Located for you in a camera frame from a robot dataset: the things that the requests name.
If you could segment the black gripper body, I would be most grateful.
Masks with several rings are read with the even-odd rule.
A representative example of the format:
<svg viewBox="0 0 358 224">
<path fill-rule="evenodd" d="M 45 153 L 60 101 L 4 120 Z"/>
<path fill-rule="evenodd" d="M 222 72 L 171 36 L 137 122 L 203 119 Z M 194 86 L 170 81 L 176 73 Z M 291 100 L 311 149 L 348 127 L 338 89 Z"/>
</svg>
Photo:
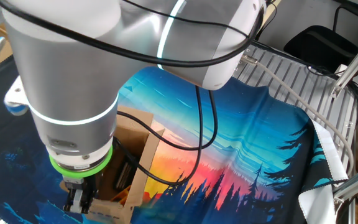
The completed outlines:
<svg viewBox="0 0 358 224">
<path fill-rule="evenodd" d="M 88 177 L 74 178 L 63 176 L 64 186 L 70 189 L 80 189 L 80 190 L 97 190 L 99 187 L 100 175 L 95 174 Z"/>
</svg>

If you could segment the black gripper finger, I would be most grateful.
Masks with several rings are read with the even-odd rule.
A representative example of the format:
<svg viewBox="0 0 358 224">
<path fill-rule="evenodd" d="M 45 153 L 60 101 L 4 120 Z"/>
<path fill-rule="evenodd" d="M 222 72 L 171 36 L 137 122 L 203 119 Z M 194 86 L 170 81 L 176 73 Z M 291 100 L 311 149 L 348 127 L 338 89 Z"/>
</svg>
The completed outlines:
<svg viewBox="0 0 358 224">
<path fill-rule="evenodd" d="M 94 185 L 87 185 L 83 190 L 82 196 L 82 213 L 88 213 L 92 204 L 92 201 L 97 193 L 97 188 Z"/>
<path fill-rule="evenodd" d="M 70 189 L 67 197 L 66 204 L 63 206 L 65 212 L 82 213 L 81 198 L 83 195 L 82 190 Z"/>
</svg>

